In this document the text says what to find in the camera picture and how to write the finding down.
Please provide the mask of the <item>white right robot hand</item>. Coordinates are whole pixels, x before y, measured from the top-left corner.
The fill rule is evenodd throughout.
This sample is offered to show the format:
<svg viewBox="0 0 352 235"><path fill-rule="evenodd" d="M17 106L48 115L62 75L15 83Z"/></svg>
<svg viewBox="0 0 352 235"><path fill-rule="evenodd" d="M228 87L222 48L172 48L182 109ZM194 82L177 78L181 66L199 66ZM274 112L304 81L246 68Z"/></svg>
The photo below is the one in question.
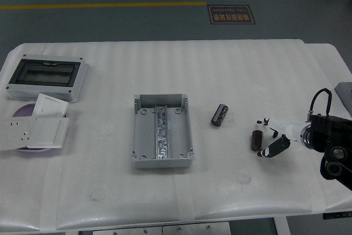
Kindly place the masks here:
<svg viewBox="0 0 352 235"><path fill-rule="evenodd" d="M258 157L264 158L277 156L289 148L291 141L297 141L304 145L304 133L310 127L310 123L290 122L276 118L264 118L263 120L258 120L257 123L272 129L274 131L273 136L281 134L279 139L257 153Z"/></svg>

